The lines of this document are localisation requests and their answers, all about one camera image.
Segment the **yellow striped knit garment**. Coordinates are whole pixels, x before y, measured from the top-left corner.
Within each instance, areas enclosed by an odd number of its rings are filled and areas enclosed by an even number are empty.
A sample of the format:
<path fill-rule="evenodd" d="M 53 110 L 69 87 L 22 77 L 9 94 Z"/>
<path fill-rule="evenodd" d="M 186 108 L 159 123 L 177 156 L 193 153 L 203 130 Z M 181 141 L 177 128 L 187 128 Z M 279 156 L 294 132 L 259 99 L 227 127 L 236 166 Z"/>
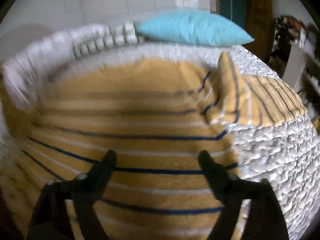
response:
<path fill-rule="evenodd" d="M 198 153 L 238 173 L 228 125 L 273 127 L 306 113 L 284 81 L 240 74 L 227 52 L 216 70 L 162 59 L 106 65 L 54 85 L 27 112 L 2 96 L 18 141 L 2 192 L 23 235 L 49 179 L 71 180 L 114 150 L 116 169 L 93 206 L 109 237 L 205 239 L 222 205 Z"/>

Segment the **grey dotted bedspread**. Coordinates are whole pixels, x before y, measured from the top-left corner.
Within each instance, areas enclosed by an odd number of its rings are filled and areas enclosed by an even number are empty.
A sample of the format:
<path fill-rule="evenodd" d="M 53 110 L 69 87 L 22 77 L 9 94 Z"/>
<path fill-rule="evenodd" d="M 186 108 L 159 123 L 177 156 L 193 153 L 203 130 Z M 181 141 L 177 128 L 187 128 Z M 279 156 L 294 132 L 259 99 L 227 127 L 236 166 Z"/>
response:
<path fill-rule="evenodd" d="M 167 44 L 147 44 L 119 53 L 125 61 L 116 63 L 108 55 L 88 61 L 91 71 L 103 66 L 120 66 L 141 59 L 186 61 L 216 70 L 222 52 L 227 52 L 240 74 L 281 80 L 266 64 L 243 46 L 198 48 Z M 319 205 L 319 136 L 307 114 L 273 127 L 228 125 L 238 157 L 238 176 L 259 181 L 266 178 L 273 186 L 287 224 L 293 219 L 310 222 Z"/>

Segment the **pink floral duvet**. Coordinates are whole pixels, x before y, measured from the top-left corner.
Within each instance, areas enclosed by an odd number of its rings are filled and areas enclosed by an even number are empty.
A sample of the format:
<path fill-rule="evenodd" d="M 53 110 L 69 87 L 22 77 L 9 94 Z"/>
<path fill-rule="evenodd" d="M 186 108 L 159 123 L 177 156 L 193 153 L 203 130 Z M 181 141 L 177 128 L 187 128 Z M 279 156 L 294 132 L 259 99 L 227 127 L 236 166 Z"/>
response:
<path fill-rule="evenodd" d="M 14 106 L 22 111 L 32 108 L 50 76 L 76 59 L 74 46 L 109 32 L 105 24 L 59 31 L 7 59 L 3 64 L 3 81 Z"/>

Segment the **white cluttered shelf unit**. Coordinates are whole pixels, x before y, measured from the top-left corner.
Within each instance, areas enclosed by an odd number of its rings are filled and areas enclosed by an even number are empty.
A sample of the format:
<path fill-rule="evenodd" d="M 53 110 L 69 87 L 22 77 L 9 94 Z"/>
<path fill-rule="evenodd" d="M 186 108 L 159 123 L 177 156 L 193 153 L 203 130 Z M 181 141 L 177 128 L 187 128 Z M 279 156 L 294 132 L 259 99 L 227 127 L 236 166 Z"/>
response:
<path fill-rule="evenodd" d="M 319 30 L 291 15 L 275 19 L 269 65 L 302 99 L 310 119 L 319 119 Z"/>

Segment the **olive white-dotted pillow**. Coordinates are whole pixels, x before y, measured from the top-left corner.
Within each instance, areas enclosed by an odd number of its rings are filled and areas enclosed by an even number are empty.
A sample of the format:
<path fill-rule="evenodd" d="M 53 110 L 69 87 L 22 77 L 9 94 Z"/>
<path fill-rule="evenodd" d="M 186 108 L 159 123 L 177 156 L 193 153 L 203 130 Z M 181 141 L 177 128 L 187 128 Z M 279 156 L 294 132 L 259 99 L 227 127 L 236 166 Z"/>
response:
<path fill-rule="evenodd" d="M 103 31 L 93 37 L 85 37 L 73 44 L 73 54 L 76 59 L 86 57 L 100 51 L 123 46 L 135 46 L 145 42 L 145 37 L 137 31 L 133 22 L 126 22 L 114 28 L 105 26 Z"/>

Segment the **turquoise pillow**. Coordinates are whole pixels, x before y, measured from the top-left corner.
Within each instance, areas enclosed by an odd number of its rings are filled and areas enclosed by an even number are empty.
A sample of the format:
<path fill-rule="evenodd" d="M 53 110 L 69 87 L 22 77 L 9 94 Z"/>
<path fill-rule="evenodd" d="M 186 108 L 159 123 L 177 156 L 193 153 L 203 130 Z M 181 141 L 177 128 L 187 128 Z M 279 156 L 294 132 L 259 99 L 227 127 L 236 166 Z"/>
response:
<path fill-rule="evenodd" d="M 137 31 L 153 40 L 211 47 L 230 47 L 254 41 L 251 35 L 231 20 L 196 10 L 154 17 L 140 23 Z"/>

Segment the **wooden door with teal panel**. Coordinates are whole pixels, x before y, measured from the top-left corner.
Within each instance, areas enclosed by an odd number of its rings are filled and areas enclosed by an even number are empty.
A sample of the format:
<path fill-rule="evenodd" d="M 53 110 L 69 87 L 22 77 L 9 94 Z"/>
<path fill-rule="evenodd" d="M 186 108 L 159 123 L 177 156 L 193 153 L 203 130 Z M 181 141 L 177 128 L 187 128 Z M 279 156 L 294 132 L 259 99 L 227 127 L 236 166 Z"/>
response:
<path fill-rule="evenodd" d="M 217 0 L 217 13 L 245 29 L 254 38 L 245 48 L 269 61 L 275 31 L 272 0 Z"/>

